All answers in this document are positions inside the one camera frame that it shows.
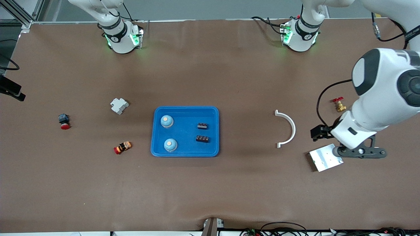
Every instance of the metal cable connector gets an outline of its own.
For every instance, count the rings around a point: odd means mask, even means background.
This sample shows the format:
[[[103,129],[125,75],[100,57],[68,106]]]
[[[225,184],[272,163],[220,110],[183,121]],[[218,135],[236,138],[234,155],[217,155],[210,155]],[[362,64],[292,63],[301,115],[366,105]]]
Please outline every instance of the metal cable connector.
[[[376,35],[376,38],[377,39],[381,38],[381,32],[376,22],[373,22],[372,25],[373,25],[373,33]]]

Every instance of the black round joint cover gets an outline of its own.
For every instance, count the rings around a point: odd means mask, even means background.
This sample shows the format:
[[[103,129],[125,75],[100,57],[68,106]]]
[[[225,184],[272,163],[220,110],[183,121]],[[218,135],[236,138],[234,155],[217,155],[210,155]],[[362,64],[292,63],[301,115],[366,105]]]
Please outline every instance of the black round joint cover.
[[[420,107],[420,71],[403,72],[397,81],[398,92],[405,102],[413,107]]]

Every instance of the white plastic piece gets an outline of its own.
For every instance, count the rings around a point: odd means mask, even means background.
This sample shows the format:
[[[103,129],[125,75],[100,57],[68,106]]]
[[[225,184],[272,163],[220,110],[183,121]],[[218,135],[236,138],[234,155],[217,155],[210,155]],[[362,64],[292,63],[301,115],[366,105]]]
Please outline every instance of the white plastic piece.
[[[278,110],[276,110],[274,112],[274,114],[276,116],[280,116],[280,117],[285,118],[290,123],[290,125],[291,125],[291,137],[287,141],[285,141],[285,142],[279,142],[279,143],[277,143],[277,148],[280,148],[283,144],[286,144],[286,143],[290,142],[294,138],[294,135],[296,134],[296,125],[294,124],[294,121],[290,118],[290,116],[288,116],[288,115],[286,115],[284,113],[280,113],[280,112],[278,112]]]
[[[114,98],[114,100],[111,102],[111,110],[115,111],[115,113],[121,115],[123,113],[123,110],[129,106],[129,103],[126,102],[124,99],[120,98]]]

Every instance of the black velcro strap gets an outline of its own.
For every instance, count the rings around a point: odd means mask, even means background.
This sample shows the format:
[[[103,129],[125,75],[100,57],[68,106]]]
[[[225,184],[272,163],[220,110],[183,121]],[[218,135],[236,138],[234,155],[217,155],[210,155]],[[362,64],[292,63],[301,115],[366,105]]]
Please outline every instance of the black velcro strap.
[[[100,26],[102,27],[102,29],[113,29],[113,28],[116,28],[120,24],[120,22],[121,22],[121,16],[120,16],[120,13],[118,12],[118,20],[117,22],[115,22],[115,24],[110,25],[110,26],[103,26],[103,25],[100,25]]]
[[[318,30],[315,30],[315,31],[314,31],[314,32],[312,32],[312,33],[308,33],[308,32],[306,32],[306,31],[303,31],[303,30],[299,27],[298,21],[297,21],[297,22],[296,22],[296,24],[295,24],[295,29],[296,29],[296,33],[297,33],[298,35],[300,35],[300,36],[302,37],[302,40],[304,40],[304,41],[311,40],[311,38],[313,38],[313,37],[316,35],[316,33],[318,33]]]
[[[311,25],[311,24],[309,24],[308,22],[304,21],[304,20],[303,20],[303,18],[302,18],[302,16],[300,16],[299,20],[300,20],[300,22],[302,22],[302,24],[303,24],[304,26],[306,26],[306,27],[308,27],[308,28],[311,28],[311,29],[316,29],[316,28],[319,28],[319,26],[322,24],[322,23],[321,23],[321,24],[319,24],[319,25]]]
[[[420,34],[420,25],[415,27],[414,29],[408,31],[405,35],[405,41],[410,41],[410,39],[416,37],[417,35]]]
[[[119,32],[118,34],[114,34],[114,35],[105,34],[105,35],[112,42],[120,42],[121,39],[126,35],[126,33],[127,33],[127,25],[124,24],[124,29],[121,32]]]

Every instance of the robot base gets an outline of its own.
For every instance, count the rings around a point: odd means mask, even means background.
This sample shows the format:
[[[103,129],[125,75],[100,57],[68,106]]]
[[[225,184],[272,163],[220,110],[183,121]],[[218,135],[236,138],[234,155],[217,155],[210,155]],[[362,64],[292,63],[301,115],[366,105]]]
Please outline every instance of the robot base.
[[[281,43],[288,46],[293,51],[304,52],[315,43],[318,33],[315,34],[312,40],[303,40],[302,37],[294,30],[297,21],[298,20],[293,19],[281,25],[280,32],[286,34],[281,35]]]
[[[127,25],[127,33],[121,38],[120,42],[113,42],[106,37],[108,46],[116,53],[125,54],[131,52],[135,48],[141,48],[143,43],[143,28],[139,29],[129,21],[124,21]]]

